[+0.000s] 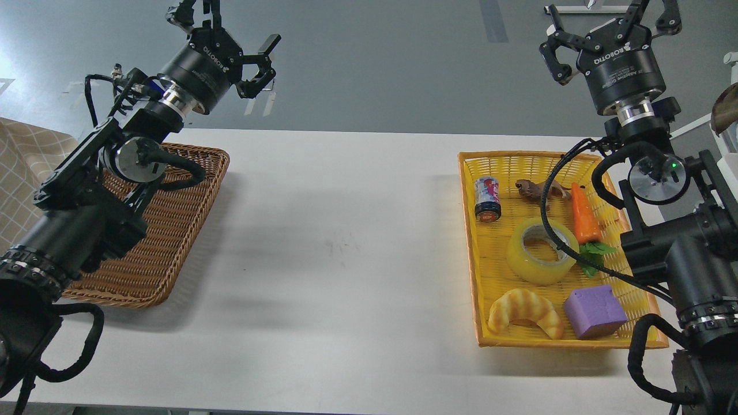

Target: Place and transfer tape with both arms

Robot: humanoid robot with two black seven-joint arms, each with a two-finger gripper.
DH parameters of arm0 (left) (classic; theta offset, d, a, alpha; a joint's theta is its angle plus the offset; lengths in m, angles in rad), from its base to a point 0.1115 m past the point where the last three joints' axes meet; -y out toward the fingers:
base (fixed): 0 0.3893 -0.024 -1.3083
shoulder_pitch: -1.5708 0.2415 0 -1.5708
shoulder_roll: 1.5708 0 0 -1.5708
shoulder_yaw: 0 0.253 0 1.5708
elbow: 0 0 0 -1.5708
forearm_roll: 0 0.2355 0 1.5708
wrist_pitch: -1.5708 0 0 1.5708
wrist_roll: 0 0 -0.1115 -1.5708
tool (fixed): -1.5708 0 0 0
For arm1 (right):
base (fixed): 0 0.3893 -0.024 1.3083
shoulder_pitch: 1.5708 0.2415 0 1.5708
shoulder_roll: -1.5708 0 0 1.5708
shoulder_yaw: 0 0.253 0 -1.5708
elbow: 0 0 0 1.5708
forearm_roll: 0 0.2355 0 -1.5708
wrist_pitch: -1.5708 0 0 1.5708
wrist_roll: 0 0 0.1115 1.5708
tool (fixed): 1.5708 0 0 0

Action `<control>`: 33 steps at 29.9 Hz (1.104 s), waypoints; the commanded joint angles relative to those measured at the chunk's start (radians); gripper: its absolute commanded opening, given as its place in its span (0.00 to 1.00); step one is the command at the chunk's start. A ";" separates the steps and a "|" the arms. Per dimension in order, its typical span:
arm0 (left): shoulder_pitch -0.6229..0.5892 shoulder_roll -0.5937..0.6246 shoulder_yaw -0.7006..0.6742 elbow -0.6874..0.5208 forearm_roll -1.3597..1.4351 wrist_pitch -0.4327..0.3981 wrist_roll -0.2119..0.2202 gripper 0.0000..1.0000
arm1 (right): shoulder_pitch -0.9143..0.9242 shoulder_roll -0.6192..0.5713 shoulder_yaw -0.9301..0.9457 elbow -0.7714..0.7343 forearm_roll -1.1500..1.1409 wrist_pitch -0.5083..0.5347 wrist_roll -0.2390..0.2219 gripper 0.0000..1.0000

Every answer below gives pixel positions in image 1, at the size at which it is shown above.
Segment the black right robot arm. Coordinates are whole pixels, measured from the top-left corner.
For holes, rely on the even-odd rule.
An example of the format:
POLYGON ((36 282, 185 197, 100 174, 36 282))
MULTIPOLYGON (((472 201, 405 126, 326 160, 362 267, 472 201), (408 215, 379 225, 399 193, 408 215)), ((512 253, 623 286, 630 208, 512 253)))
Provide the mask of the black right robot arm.
POLYGON ((628 371, 637 386, 682 414, 735 414, 737 396, 736 198, 711 152, 675 155, 669 125, 680 112, 653 54, 654 37, 681 30, 675 1, 665 1, 654 29, 641 23, 647 1, 585 35, 565 31, 556 6, 540 45, 553 79, 587 81, 594 107, 608 116, 602 139, 584 139, 561 158, 543 188, 585 150, 603 160, 592 186, 607 204, 627 212, 631 231, 620 246, 631 276, 596 270, 638 287, 675 308, 672 326, 656 314, 636 322, 628 371))

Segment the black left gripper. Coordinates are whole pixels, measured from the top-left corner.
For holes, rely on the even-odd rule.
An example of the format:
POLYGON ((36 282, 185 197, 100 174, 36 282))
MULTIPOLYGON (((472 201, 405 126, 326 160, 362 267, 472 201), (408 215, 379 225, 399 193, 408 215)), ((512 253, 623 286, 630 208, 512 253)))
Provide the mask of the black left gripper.
MULTIPOLYGON (((184 32, 192 32, 195 3, 195 0, 177 1, 169 6, 166 20, 184 32)), ((276 71, 270 54, 281 39, 280 34, 272 34, 256 54, 243 55, 242 48, 226 29, 214 32, 195 29, 187 44, 159 74, 196 100, 196 112, 209 115, 235 82, 239 97, 251 99, 274 81, 276 71), (241 80, 242 66, 247 65, 256 65, 258 71, 250 80, 241 80)))

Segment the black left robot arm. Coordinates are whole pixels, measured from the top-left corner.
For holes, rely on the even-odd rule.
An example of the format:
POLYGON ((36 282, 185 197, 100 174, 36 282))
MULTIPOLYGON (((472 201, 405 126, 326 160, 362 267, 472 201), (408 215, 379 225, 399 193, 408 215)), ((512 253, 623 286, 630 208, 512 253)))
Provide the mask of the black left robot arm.
POLYGON ((84 96, 93 128, 33 194, 42 217, 2 255, 2 395, 16 386, 24 412, 35 381, 63 383, 91 362, 104 326, 94 304, 59 304, 63 291, 102 262, 124 257, 144 237, 143 214, 157 192, 200 184, 205 169, 161 144, 195 111, 208 115, 234 86, 255 98, 275 78, 270 35, 245 54, 222 26, 219 1, 168 9, 187 44, 148 76, 138 68, 89 74, 84 96))

